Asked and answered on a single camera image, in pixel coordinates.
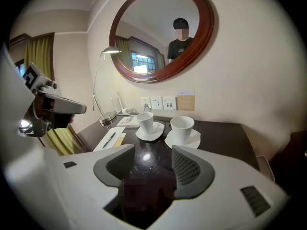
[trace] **wooden mirror frame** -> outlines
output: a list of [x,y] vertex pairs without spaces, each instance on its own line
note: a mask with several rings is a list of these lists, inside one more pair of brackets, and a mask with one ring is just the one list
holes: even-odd
[[[115,38],[118,23],[124,12],[134,1],[136,0],[127,0],[117,12],[110,31],[110,46],[116,46]],[[193,1],[198,8],[200,21],[194,39],[188,48],[170,64],[166,65],[162,69],[159,69],[158,71],[150,72],[147,74],[138,74],[129,70],[121,63],[117,55],[112,55],[111,57],[113,63],[121,75],[130,81],[139,83],[153,83],[163,81],[175,76],[184,68],[188,67],[202,53],[202,51],[206,48],[213,32],[214,14],[208,0]]]

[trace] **yellow curtain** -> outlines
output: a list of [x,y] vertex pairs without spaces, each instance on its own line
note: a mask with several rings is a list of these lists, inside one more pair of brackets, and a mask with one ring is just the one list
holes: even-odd
[[[54,80],[53,74],[53,39],[54,33],[33,37],[25,47],[24,65],[35,64],[46,77]],[[73,134],[68,128],[51,129],[44,135],[47,145],[58,152],[59,155],[73,154]]]
[[165,66],[164,55],[160,53],[160,51],[156,50],[157,54],[157,70],[162,69]]
[[117,54],[119,60],[125,67],[132,69],[131,64],[131,52],[129,49],[128,40],[120,37],[116,37],[116,47],[121,50],[120,54]]

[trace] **saucer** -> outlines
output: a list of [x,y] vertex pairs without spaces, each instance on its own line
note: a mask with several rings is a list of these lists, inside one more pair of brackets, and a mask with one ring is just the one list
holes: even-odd
[[157,140],[164,132],[164,125],[158,122],[153,123],[153,132],[151,134],[146,134],[141,128],[135,132],[136,136],[141,140],[153,141]]
[[[171,130],[166,139],[165,139],[165,143],[172,148],[174,144],[174,140],[173,140],[173,131]],[[191,131],[191,135],[187,141],[186,144],[184,144],[183,146],[188,147],[188,148],[194,148],[197,149],[200,146],[201,143],[201,134],[199,132],[197,132],[196,130],[192,130]]]

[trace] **black t-shirt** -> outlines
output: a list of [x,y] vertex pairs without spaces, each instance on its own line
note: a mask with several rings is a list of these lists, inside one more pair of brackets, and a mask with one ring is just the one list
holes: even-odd
[[168,45],[168,59],[176,59],[178,56],[180,56],[186,48],[190,45],[193,38],[189,37],[186,41],[180,41],[179,39],[174,40],[173,42],[170,42]]

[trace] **desk lamp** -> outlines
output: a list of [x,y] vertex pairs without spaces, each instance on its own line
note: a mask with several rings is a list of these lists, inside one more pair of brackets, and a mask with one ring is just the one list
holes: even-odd
[[114,119],[116,117],[116,114],[115,112],[108,112],[108,113],[104,113],[97,101],[97,98],[96,98],[96,95],[95,95],[95,83],[96,83],[96,78],[97,78],[97,72],[98,72],[98,68],[99,68],[99,65],[100,65],[100,59],[101,59],[101,56],[103,55],[104,56],[104,60],[106,59],[105,57],[105,54],[118,54],[120,53],[121,50],[116,48],[116,47],[107,47],[105,50],[103,50],[100,54],[100,58],[99,58],[99,62],[98,62],[98,65],[97,65],[97,69],[96,69],[96,74],[95,74],[95,80],[94,80],[94,86],[93,86],[93,111],[94,111],[94,101],[98,107],[98,110],[102,116],[102,119],[99,120],[99,122],[101,124],[105,124],[109,121],[111,121],[112,119]]

